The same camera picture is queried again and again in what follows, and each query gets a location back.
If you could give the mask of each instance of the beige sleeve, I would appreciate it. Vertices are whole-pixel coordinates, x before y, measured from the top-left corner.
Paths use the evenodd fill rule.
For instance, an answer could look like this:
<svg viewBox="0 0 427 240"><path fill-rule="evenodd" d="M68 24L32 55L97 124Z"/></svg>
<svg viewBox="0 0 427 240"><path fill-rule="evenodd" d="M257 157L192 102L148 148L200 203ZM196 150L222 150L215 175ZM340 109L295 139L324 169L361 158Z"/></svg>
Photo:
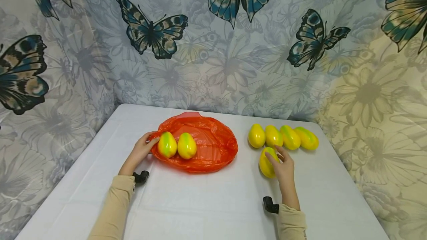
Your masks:
<svg viewBox="0 0 427 240"><path fill-rule="evenodd" d="M307 224L304 212L297 211L285 204L279 206L277 229L280 240L307 240Z"/></svg>
<svg viewBox="0 0 427 240"><path fill-rule="evenodd" d="M88 240L121 240L135 177L115 176Z"/></svg>

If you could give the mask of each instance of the yellow mango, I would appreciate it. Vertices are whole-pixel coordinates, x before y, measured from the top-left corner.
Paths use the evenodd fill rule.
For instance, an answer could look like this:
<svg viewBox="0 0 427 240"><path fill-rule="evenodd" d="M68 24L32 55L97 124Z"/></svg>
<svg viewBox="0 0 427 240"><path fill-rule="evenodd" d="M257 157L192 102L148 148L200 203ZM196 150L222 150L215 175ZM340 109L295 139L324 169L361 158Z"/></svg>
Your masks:
<svg viewBox="0 0 427 240"><path fill-rule="evenodd" d="M191 134L185 132L181 134L178 140L178 154L183 159L190 159L196 155L197 145Z"/></svg>
<svg viewBox="0 0 427 240"><path fill-rule="evenodd" d="M274 147L274 145L281 147L283 145L282 134L273 125L266 127L266 143L269 147Z"/></svg>
<svg viewBox="0 0 427 240"><path fill-rule="evenodd" d="M308 150L315 150L319 146L319 140L317 136L311 131L303 127L296 127L294 131L298 134L301 139L301 146Z"/></svg>
<svg viewBox="0 0 427 240"><path fill-rule="evenodd" d="M267 178L276 178L273 165L266 157L266 152L270 153L270 155L272 155L277 162L280 162L279 158L277 157L276 151L271 147L266 147L261 152L261 156L259 157L259 169L261 170L262 174L264 174Z"/></svg>
<svg viewBox="0 0 427 240"><path fill-rule="evenodd" d="M281 126L280 132L282 133L283 144L287 149L295 150L296 148L300 147L301 139L289 125Z"/></svg>
<svg viewBox="0 0 427 240"><path fill-rule="evenodd" d="M157 148L161 155L167 158L172 158L176 154L176 141L172 133L169 133L168 131L164 132L160 136Z"/></svg>
<svg viewBox="0 0 427 240"><path fill-rule="evenodd" d="M248 141L254 148L262 147L266 142L266 133L259 124L254 124L248 134Z"/></svg>

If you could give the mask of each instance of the floral curtain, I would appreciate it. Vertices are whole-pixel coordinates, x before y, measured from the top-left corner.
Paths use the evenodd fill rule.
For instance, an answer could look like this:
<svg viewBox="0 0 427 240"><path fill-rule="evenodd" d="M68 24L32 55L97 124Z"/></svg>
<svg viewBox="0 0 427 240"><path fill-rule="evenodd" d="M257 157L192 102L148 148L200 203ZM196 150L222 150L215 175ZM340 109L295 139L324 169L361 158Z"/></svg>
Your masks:
<svg viewBox="0 0 427 240"><path fill-rule="evenodd" d="M426 12L427 0L0 0L0 238L131 103L317 122L390 239L426 239Z"/></svg>

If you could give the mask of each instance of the mango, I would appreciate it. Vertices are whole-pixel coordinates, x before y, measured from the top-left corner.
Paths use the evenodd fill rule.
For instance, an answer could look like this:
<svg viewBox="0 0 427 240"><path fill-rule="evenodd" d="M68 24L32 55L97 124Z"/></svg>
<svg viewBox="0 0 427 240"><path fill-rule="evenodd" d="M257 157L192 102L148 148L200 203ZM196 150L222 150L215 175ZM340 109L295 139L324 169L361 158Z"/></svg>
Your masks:
<svg viewBox="0 0 427 240"><path fill-rule="evenodd" d="M197 145L191 134L185 132L181 134L178 140L178 154L183 159L190 159L196 155Z"/></svg>
<svg viewBox="0 0 427 240"><path fill-rule="evenodd" d="M176 154L176 141L172 133L169 133L168 131L164 132L160 136L157 148L161 155L167 158L172 158Z"/></svg>
<svg viewBox="0 0 427 240"><path fill-rule="evenodd" d="M319 140L317 136L311 131L303 127L296 127L294 131L298 134L301 139L301 146L308 150L315 150L319 146Z"/></svg>
<svg viewBox="0 0 427 240"><path fill-rule="evenodd" d="M248 134L248 141L254 148L262 147L266 142L266 133L259 124L254 124Z"/></svg>
<svg viewBox="0 0 427 240"><path fill-rule="evenodd" d="M266 147L261 152L261 156L259 157L259 169L261 170L262 174L264 174L267 178L276 178L276 175L274 173L274 168L271 162L266 157L266 152L270 153L270 155L273 156L273 158L277 161L279 161L279 158L276 154L276 151L271 147Z"/></svg>
<svg viewBox="0 0 427 240"><path fill-rule="evenodd" d="M273 125L266 127L266 143L269 147L274 147L274 145L281 147L283 145L282 134Z"/></svg>
<svg viewBox="0 0 427 240"><path fill-rule="evenodd" d="M300 147L301 139L289 125L281 126L280 132L282 133L283 144L287 149L295 150L296 148Z"/></svg>

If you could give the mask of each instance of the patterned fabric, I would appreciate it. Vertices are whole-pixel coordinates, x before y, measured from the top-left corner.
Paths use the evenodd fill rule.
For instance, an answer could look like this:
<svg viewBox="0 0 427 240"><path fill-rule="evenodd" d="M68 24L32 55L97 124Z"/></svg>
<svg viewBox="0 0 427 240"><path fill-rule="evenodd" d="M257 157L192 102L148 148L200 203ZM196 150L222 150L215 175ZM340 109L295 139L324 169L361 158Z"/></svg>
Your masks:
<svg viewBox="0 0 427 240"><path fill-rule="evenodd" d="M0 0L0 239L120 103L317 122L390 239L427 239L426 0L126 1Z"/></svg>

